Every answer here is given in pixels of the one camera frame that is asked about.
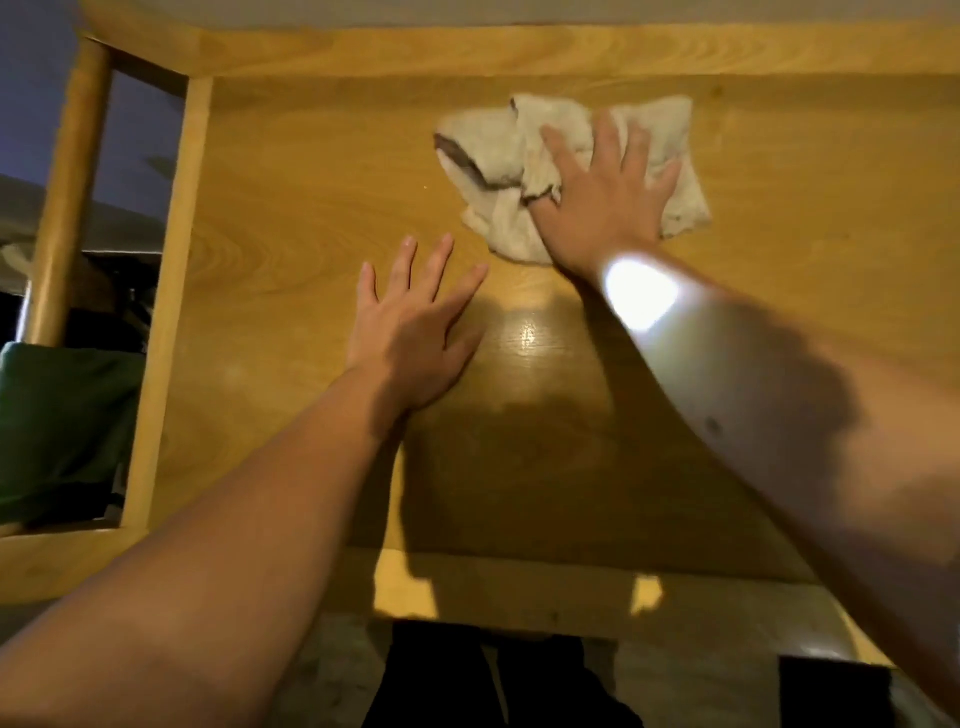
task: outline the green fabric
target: green fabric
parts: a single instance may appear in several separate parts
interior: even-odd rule
[[[110,482],[130,455],[141,354],[8,344],[0,353],[0,523]]]

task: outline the wooden table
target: wooden table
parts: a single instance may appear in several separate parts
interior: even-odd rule
[[[361,262],[453,230],[448,280],[492,266],[462,322],[487,338],[374,469],[326,608],[884,660],[602,303],[463,228],[432,131],[517,91],[688,94],[715,222],[671,252],[958,384],[960,29],[211,33],[85,9],[190,76],[180,160],[122,527],[0,542],[0,596],[62,593],[236,466],[342,371]]]

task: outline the forearm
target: forearm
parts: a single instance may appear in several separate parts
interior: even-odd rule
[[[668,398],[878,645],[960,713],[960,398],[666,255],[630,258],[649,266],[633,287],[609,266],[598,284]]]
[[[258,716],[314,618],[380,444],[378,396],[369,377],[344,375],[9,645],[6,716],[95,723],[103,705],[129,709],[140,725]],[[118,681],[136,690],[118,693]]]

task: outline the person's right hand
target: person's right hand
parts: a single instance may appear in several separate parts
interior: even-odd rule
[[[609,111],[593,118],[593,162],[580,166],[564,136],[552,127],[540,131],[563,182],[557,205],[547,195],[530,203],[530,214],[554,262],[590,283],[616,255],[649,249],[660,240],[660,219],[677,187],[680,161],[672,160],[649,187],[644,182],[650,135],[630,125],[627,152],[620,161],[620,139]]]

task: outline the person's left arm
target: person's left arm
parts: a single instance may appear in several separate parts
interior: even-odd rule
[[[346,372],[272,441],[0,650],[0,725],[261,719],[324,595],[396,420],[454,383],[482,332],[447,341],[487,273],[441,301],[446,236],[411,285],[404,240],[379,301],[358,285]]]

